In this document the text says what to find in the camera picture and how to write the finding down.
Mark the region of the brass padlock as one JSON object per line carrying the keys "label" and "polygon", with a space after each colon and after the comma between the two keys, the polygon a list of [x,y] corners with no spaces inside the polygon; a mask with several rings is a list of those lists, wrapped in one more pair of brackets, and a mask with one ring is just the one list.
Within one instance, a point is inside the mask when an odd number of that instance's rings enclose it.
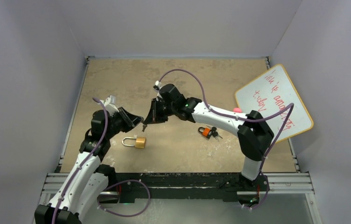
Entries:
{"label": "brass padlock", "polygon": [[146,138],[145,137],[124,137],[121,143],[126,147],[144,149],[146,146]]}

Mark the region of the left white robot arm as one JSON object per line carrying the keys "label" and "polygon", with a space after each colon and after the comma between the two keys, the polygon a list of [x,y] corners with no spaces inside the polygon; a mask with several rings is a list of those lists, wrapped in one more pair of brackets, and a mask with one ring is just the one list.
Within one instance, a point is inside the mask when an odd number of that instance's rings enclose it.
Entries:
{"label": "left white robot arm", "polygon": [[142,121],[143,117],[133,115],[123,107],[114,113],[94,112],[72,170],[52,199],[46,205],[37,206],[35,223],[81,224],[99,193],[116,187],[115,169],[102,164],[111,146],[110,139],[120,132],[131,131]]}

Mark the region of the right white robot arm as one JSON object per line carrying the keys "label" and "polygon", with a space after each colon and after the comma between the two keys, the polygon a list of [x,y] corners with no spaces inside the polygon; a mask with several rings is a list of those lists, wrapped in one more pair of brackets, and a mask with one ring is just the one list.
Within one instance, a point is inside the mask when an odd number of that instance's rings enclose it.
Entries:
{"label": "right white robot arm", "polygon": [[251,190],[258,184],[263,156],[274,138],[274,133],[258,111],[237,113],[205,104],[201,99],[186,98],[173,84],[157,88],[158,95],[151,101],[143,126],[161,124],[170,116],[183,121],[206,124],[235,135],[245,156],[239,178],[240,185]]}

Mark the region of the orange black padlock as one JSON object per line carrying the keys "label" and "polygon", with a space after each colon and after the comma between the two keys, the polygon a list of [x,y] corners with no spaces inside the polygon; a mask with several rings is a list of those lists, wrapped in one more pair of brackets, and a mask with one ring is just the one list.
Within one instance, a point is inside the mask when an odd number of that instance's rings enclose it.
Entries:
{"label": "orange black padlock", "polygon": [[206,139],[210,139],[212,137],[213,130],[211,127],[199,127],[198,132]]}

